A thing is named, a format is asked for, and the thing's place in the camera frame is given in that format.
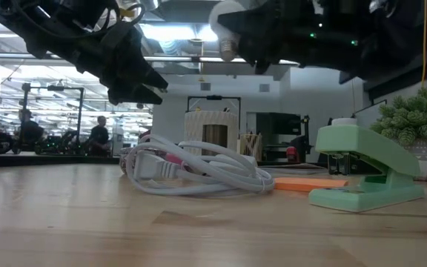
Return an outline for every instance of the power cord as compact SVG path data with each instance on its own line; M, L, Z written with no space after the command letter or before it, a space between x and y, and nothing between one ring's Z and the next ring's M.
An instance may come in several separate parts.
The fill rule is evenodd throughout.
M126 157L126 169L131 182L139 190L158 195L220 196L241 193L263 193L274 189L274 179L257 168L244 156L227 148L206 142L181 142L175 145L157 135L147 135ZM177 156L182 165L167 162L145 149L156 149ZM195 156L183 148L201 148L218 153L217 156ZM200 183L191 187L173 187L157 181L185 179Z

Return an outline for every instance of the wooden table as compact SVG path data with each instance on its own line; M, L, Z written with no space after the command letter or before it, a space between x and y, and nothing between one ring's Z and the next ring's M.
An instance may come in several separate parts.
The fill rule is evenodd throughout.
M0 266L427 266L426 198L363 214L275 191L143 194L116 165L0 168Z

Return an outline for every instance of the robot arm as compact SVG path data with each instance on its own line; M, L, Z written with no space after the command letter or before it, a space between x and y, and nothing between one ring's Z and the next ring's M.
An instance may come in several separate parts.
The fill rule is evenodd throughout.
M370 79L404 67L422 51L422 0L317 0L320 12L312 0L268 0L228 13L229 4L215 6L224 12L211 25L232 32L236 52L256 74L286 59L340 70L341 82Z
M116 23L96 29L103 12L116 13ZM0 23L21 36L27 51L42 59L48 51L92 73L108 87L108 98L120 102L160 104L147 86L165 89L168 83L144 60L142 34L134 27L144 6L131 22L123 21L116 0L0 0Z

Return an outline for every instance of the cable plug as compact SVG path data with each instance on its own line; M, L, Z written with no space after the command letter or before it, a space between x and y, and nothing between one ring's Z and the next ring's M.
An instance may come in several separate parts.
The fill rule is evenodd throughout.
M150 151L139 151L136 155L133 178L140 180L176 179L180 165L167 162Z

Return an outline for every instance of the metal frame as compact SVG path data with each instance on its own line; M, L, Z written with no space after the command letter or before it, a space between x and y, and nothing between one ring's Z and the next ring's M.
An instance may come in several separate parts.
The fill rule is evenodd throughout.
M27 111L27 100L28 100L28 96L29 96L29 92L32 89L47 89L48 91L63 91L63 90L79 90L80 91L80 98L79 98L79 118L77 120L77 135L76 135L76 141L77 141L77 145L80 144L80 125L82 123L82 106L83 106L83 96L85 93L85 89L84 88L66 88L63 86L53 86L50 85L48 87L32 87L30 86L30 83L24 83L22 85L22 90L24 91L24 98L22 100L22 113L25 113ZM18 146L21 146L22 143L22 125L23 125L23 121L21 121L21 130L19 132L19 140L18 140Z
M191 99L207 99L207 100L223 100L223 99L236 99L238 100L238 131L241 129L241 117L242 117L242 98L241 97L232 97L232 96L188 96L187 97L187 112L191 112Z

